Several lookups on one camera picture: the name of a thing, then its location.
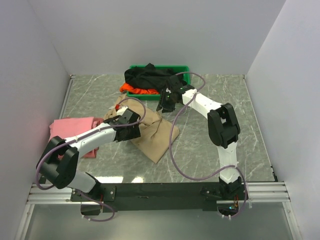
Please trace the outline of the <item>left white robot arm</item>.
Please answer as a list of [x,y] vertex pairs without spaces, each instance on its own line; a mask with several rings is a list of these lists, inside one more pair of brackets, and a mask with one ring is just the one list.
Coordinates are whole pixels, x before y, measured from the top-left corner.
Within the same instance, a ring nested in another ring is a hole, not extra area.
[[116,116],[79,135],[53,137],[36,166],[36,175],[44,176],[57,189],[71,188],[88,201],[104,195],[101,183],[91,174],[77,170],[78,161],[101,145],[140,137],[142,116],[128,107],[121,107]]

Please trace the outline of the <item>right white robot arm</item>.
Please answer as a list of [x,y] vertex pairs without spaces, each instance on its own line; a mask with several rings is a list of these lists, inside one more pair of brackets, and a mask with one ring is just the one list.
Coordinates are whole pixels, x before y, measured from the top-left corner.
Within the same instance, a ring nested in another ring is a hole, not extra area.
[[237,161],[237,142],[241,133],[240,125],[230,103],[218,103],[200,93],[190,84],[182,84],[175,74],[165,81],[157,110],[170,113],[175,105],[190,107],[207,120],[208,135],[217,147],[220,168],[207,176],[219,176],[219,194],[226,200],[232,199],[242,188],[245,178],[241,175]]

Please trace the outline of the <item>beige t shirt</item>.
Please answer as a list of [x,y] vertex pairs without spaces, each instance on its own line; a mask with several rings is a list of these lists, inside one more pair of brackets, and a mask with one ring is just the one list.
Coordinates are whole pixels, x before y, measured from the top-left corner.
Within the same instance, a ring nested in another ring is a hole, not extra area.
[[146,108],[139,124],[141,137],[131,142],[152,162],[157,164],[169,148],[169,137],[174,141],[180,134],[177,126],[162,117],[162,114]]

